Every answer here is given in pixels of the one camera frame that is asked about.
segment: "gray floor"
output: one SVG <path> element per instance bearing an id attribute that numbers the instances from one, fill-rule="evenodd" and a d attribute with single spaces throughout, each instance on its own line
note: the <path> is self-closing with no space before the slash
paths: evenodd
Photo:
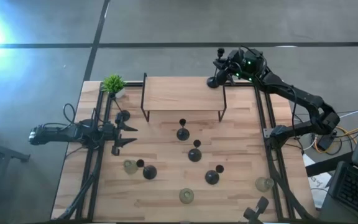
<path id="1" fill-rule="evenodd" d="M 2 42 L 92 43 L 102 5 L 103 0 L 0 0 Z M 102 43 L 344 41 L 358 41 L 358 1 L 118 0 L 109 5 L 101 36 Z M 358 109 L 358 47 L 259 50 L 287 83 L 322 96 L 337 111 Z M 0 223 L 49 219 L 67 144 L 31 146 L 27 138 L 38 124 L 64 122 L 62 106 L 77 104 L 89 55 L 90 49 L 0 50 L 0 144 L 31 154 L 30 162 L 9 166 L 0 190 Z M 90 80 L 111 73 L 141 80 L 144 72 L 207 77 L 215 57 L 210 48 L 99 49 Z M 341 126 L 357 128 L 358 114 Z M 344 144 L 342 151 L 348 150 Z M 329 157 L 306 153 L 316 161 Z"/>

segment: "black pawn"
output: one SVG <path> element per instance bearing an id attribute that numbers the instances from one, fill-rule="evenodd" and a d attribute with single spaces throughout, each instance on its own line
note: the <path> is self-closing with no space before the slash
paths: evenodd
<path id="1" fill-rule="evenodd" d="M 122 112 L 119 112 L 122 115 L 122 121 L 127 121 L 129 118 L 131 118 L 131 114 L 128 110 L 123 110 Z"/>
<path id="2" fill-rule="evenodd" d="M 145 166 L 143 168 L 143 176 L 144 178 L 146 178 L 147 180 L 151 180 L 151 179 L 154 179 L 154 177 L 157 175 L 157 169 L 152 166 L 152 165 L 149 165 L 149 166 Z"/>
<path id="3" fill-rule="evenodd" d="M 211 185 L 214 185 L 219 181 L 219 174 L 215 170 L 209 170 L 205 174 L 205 181 Z"/>
<path id="4" fill-rule="evenodd" d="M 195 149 L 192 149 L 189 151 L 188 157 L 189 157 L 189 160 L 191 160 L 193 162 L 198 162 L 201 159 L 202 153 L 197 148 L 201 145 L 201 142 L 200 142 L 200 140 L 195 140 L 193 142 L 193 144 L 194 144 Z"/>
<path id="5" fill-rule="evenodd" d="M 181 141 L 186 141 L 190 137 L 189 130 L 185 128 L 186 120 L 182 118 L 179 120 L 179 124 L 181 125 L 181 129 L 177 132 L 177 138 Z"/>

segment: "black chess piece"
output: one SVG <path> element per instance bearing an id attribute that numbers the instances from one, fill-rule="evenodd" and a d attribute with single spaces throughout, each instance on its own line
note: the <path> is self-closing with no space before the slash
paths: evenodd
<path id="1" fill-rule="evenodd" d="M 156 175 L 157 175 L 157 169 L 154 166 L 148 165 L 143 168 L 143 176 L 147 180 L 154 179 Z"/>
<path id="2" fill-rule="evenodd" d="M 223 48 L 219 48 L 218 49 L 218 61 L 220 61 L 221 57 L 224 54 L 224 49 Z M 210 87 L 210 88 L 217 88 L 219 86 L 218 80 L 216 78 L 216 72 L 217 72 L 217 68 L 215 69 L 215 74 L 212 77 L 209 77 L 206 80 L 206 84 Z"/>
<path id="3" fill-rule="evenodd" d="M 129 120 L 129 118 L 131 118 L 131 114 L 130 114 L 130 112 L 128 110 L 123 110 L 123 111 L 118 112 L 118 113 L 121 114 L 123 121 L 127 121 L 127 120 Z"/>
<path id="4" fill-rule="evenodd" d="M 201 151 L 197 148 L 201 145 L 201 142 L 200 142 L 200 140 L 197 139 L 193 142 L 193 144 L 194 144 L 195 149 L 192 149 L 189 151 L 188 157 L 189 157 L 189 160 L 191 160 L 193 162 L 198 162 L 201 159 Z"/>
<path id="5" fill-rule="evenodd" d="M 181 129 L 178 130 L 177 137 L 181 141 L 186 141 L 190 137 L 189 130 L 185 128 L 186 120 L 182 118 L 179 120 L 179 124 L 181 125 Z"/>
<path id="6" fill-rule="evenodd" d="M 207 181 L 207 183 L 214 185 L 219 181 L 219 174 L 218 172 L 216 172 L 215 170 L 209 170 L 206 174 L 205 174 L 205 181 Z"/>

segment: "black game piece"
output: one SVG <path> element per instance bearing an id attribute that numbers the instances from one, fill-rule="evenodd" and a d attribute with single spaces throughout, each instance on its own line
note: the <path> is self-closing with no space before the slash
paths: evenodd
<path id="1" fill-rule="evenodd" d="M 157 175 L 157 169 L 154 166 L 148 165 L 143 168 L 143 176 L 147 180 L 154 179 L 156 175 Z"/>
<path id="2" fill-rule="evenodd" d="M 138 161 L 136 161 L 136 166 L 137 166 L 137 167 L 143 167 L 143 166 L 144 166 L 144 161 L 143 161 L 143 159 L 139 159 Z"/>
<path id="3" fill-rule="evenodd" d="M 224 171 L 224 167 L 222 165 L 217 165 L 215 170 L 216 170 L 216 172 L 221 174 Z"/>
<path id="4" fill-rule="evenodd" d="M 192 149 L 189 151 L 188 157 L 189 160 L 193 161 L 193 162 L 198 162 L 201 159 L 201 151 L 199 149 L 197 149 L 200 145 L 201 142 L 200 140 L 195 140 L 193 142 L 195 149 Z"/>
<path id="5" fill-rule="evenodd" d="M 181 141 L 186 141 L 190 137 L 189 130 L 185 128 L 186 120 L 182 118 L 179 120 L 179 124 L 181 125 L 181 129 L 178 130 L 177 137 Z"/>
<path id="6" fill-rule="evenodd" d="M 118 113 L 122 114 L 122 120 L 123 121 L 129 120 L 129 118 L 131 117 L 131 114 L 129 113 L 128 110 L 123 110 L 123 111 L 118 112 Z"/>
<path id="7" fill-rule="evenodd" d="M 205 181 L 211 185 L 214 185 L 219 181 L 219 174 L 215 170 L 209 170 L 205 174 Z"/>

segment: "wooden table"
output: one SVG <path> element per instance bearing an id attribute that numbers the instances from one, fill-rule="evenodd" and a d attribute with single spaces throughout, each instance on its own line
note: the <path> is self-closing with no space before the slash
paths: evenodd
<path id="1" fill-rule="evenodd" d="M 77 121 L 90 117 L 96 106 L 99 85 L 100 82 L 84 83 Z M 255 180 L 268 177 L 269 170 L 252 87 L 226 88 L 227 111 L 222 122 L 218 122 L 212 111 L 155 111 L 148 123 L 140 110 L 141 93 L 141 87 L 128 87 L 126 95 L 118 100 L 121 108 L 131 113 L 126 124 L 139 131 L 122 132 L 123 138 L 137 140 L 123 147 L 120 156 L 112 155 L 112 142 L 106 142 L 94 222 L 238 222 L 244 210 L 255 208 L 261 196 L 268 198 L 270 203 L 260 220 L 277 220 L 272 192 L 261 193 L 255 188 Z M 276 122 L 290 125 L 288 100 L 277 95 L 271 97 Z M 116 113 L 113 107 L 111 119 Z M 179 141 L 176 137 L 181 118 L 187 120 L 186 128 L 190 131 L 187 141 Z M 203 155 L 199 162 L 191 162 L 187 156 L 195 139 L 202 143 L 199 149 Z M 78 147 L 70 143 L 67 153 Z M 65 161 L 52 218 L 59 216 L 78 193 L 85 157 L 86 149 L 81 149 Z M 300 150 L 285 146 L 283 157 L 292 192 L 307 211 L 314 214 Z M 146 180 L 141 169 L 135 174 L 126 174 L 125 159 L 143 159 L 145 165 L 155 166 L 156 178 Z M 218 164 L 224 166 L 224 172 L 216 185 L 209 185 L 204 180 L 205 173 Z M 191 204 L 180 202 L 179 191 L 183 188 L 194 191 L 195 199 Z M 280 194 L 286 215 L 284 196 Z M 85 198 L 84 217 L 89 195 Z"/>
<path id="2" fill-rule="evenodd" d="M 146 121 L 150 111 L 217 111 L 221 121 L 227 108 L 224 86 L 210 88 L 205 77 L 148 77 L 145 73 L 143 82 L 140 108 Z"/>

